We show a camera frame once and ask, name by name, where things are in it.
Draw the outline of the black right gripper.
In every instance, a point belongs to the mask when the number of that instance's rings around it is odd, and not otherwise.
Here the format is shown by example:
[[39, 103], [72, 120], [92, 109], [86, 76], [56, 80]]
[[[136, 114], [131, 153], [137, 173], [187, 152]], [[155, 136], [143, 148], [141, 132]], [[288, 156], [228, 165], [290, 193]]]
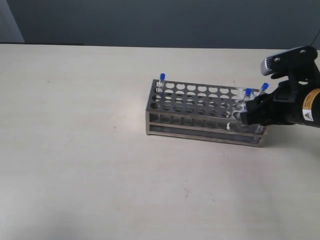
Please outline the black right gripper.
[[298, 83], [292, 89], [290, 81], [282, 81], [272, 93], [265, 93], [246, 102], [246, 112], [240, 113], [244, 125], [303, 125], [303, 98], [308, 86]]

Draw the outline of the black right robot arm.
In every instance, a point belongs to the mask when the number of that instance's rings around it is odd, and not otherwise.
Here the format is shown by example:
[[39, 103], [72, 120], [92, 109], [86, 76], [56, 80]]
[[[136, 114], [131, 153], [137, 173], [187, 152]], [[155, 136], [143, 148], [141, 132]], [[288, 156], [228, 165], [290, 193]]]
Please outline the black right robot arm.
[[288, 80], [279, 83], [271, 93], [246, 102], [240, 114], [244, 125], [305, 125], [320, 127], [320, 83], [297, 84], [293, 91]]

